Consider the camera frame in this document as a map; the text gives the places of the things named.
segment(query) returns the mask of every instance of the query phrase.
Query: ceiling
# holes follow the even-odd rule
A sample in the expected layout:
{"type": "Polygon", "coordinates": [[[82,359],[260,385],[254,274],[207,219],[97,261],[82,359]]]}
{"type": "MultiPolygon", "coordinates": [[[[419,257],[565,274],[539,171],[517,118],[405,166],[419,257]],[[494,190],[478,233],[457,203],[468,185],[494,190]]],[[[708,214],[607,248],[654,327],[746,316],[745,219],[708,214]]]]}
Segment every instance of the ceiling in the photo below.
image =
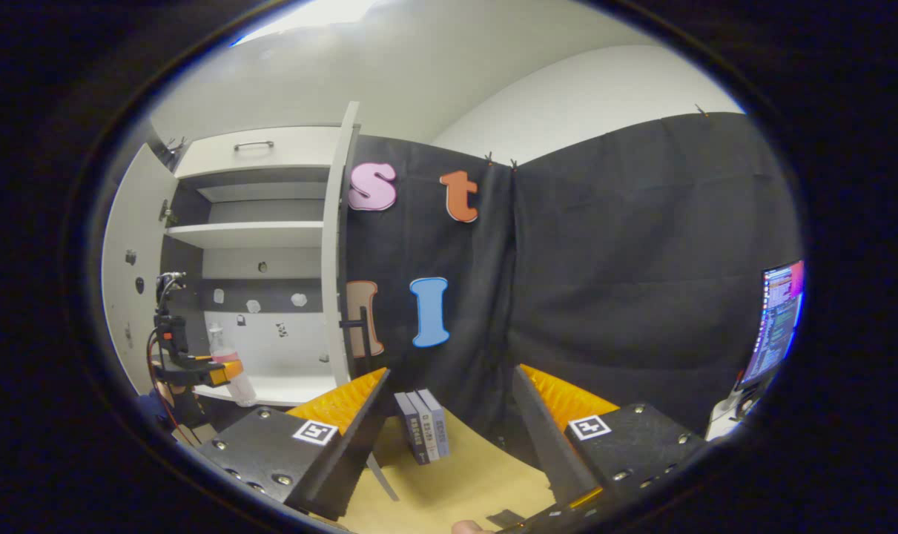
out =
{"type": "Polygon", "coordinates": [[[622,44],[656,41],[570,0],[381,0],[357,23],[297,28],[209,54],[151,121],[164,139],[190,141],[340,122],[356,100],[361,133],[431,142],[531,72],[622,44]]]}

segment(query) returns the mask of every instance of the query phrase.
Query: wooden table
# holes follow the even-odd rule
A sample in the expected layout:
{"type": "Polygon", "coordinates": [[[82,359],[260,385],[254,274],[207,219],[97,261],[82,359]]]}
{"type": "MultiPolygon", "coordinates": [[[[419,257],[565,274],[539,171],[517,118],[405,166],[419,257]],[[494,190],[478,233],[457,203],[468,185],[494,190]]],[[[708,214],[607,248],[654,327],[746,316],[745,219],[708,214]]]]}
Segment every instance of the wooden table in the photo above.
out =
{"type": "Polygon", "coordinates": [[[337,523],[358,534],[449,534],[466,519],[499,530],[487,516],[507,508],[527,518],[554,504],[543,471],[482,439],[448,410],[446,429],[451,454],[419,466],[398,418],[387,419],[374,455],[399,501],[365,469],[337,523]]]}

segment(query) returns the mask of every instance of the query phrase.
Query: drawer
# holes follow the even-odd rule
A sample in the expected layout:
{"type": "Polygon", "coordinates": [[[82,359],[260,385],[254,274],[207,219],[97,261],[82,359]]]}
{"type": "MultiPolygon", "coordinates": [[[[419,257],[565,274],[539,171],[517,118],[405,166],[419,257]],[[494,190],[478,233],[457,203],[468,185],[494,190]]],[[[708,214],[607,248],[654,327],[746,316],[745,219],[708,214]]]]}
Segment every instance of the drawer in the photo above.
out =
{"type": "Polygon", "coordinates": [[[339,135],[334,126],[293,126],[197,139],[185,150],[175,178],[270,167],[329,167],[339,135]]]}

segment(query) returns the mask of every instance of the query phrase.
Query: plastic bottle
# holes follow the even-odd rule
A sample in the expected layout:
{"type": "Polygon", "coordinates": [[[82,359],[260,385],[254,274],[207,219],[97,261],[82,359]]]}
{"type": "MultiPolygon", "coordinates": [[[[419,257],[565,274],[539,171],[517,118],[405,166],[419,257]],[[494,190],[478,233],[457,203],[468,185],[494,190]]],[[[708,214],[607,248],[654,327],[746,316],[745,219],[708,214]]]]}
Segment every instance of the plastic bottle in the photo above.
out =
{"type": "MultiPolygon", "coordinates": [[[[212,323],[211,328],[208,329],[208,344],[211,348],[211,359],[216,363],[238,359],[238,351],[231,347],[231,343],[225,342],[225,330],[217,323],[212,323]]],[[[245,408],[254,406],[258,400],[247,372],[242,372],[241,375],[232,378],[231,384],[226,385],[225,388],[228,388],[228,393],[231,393],[231,398],[238,403],[238,406],[245,408]]]]}

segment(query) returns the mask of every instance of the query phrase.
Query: gray book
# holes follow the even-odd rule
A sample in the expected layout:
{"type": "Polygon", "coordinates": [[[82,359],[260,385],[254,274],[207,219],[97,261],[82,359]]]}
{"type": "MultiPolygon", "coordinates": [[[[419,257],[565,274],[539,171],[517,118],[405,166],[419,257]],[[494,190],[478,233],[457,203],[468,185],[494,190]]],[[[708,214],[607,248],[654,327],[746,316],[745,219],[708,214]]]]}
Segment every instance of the gray book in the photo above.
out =
{"type": "Polygon", "coordinates": [[[426,450],[426,442],[422,437],[422,422],[419,420],[419,412],[412,405],[412,402],[406,396],[406,393],[395,393],[395,403],[399,405],[399,412],[402,412],[402,429],[412,448],[412,456],[418,464],[427,464],[429,462],[429,453],[426,450]]]}
{"type": "Polygon", "coordinates": [[[435,462],[439,459],[439,446],[435,443],[435,424],[432,423],[432,412],[426,403],[419,398],[419,393],[407,392],[412,405],[415,406],[416,412],[419,412],[419,423],[422,426],[422,439],[426,442],[426,452],[429,454],[429,462],[435,462]]]}
{"type": "Polygon", "coordinates": [[[425,403],[429,412],[432,413],[432,422],[435,423],[435,443],[438,446],[439,458],[445,458],[449,455],[449,432],[446,430],[446,410],[442,409],[442,405],[432,392],[428,389],[419,389],[419,398],[425,403]]]}

